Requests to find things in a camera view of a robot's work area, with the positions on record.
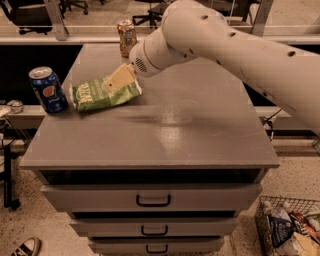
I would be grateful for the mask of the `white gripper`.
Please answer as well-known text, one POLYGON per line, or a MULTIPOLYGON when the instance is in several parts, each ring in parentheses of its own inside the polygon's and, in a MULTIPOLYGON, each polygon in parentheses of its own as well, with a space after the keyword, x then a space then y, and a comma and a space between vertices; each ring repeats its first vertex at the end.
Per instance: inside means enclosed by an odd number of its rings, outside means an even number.
POLYGON ((129 60, 132 66, 122 64, 103 79, 102 88, 107 93, 133 82, 136 79, 135 72, 143 77, 151 77, 170 66, 186 62, 187 56, 169 46, 159 28, 131 49, 129 60))

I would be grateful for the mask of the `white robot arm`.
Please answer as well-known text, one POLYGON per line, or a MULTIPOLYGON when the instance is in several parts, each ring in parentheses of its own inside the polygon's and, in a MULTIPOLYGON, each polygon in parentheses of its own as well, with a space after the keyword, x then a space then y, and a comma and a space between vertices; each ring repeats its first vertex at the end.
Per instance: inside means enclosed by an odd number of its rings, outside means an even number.
POLYGON ((195 0, 170 4, 160 27, 129 53, 144 77, 198 57, 216 62, 320 134, 320 55, 234 29, 195 0))

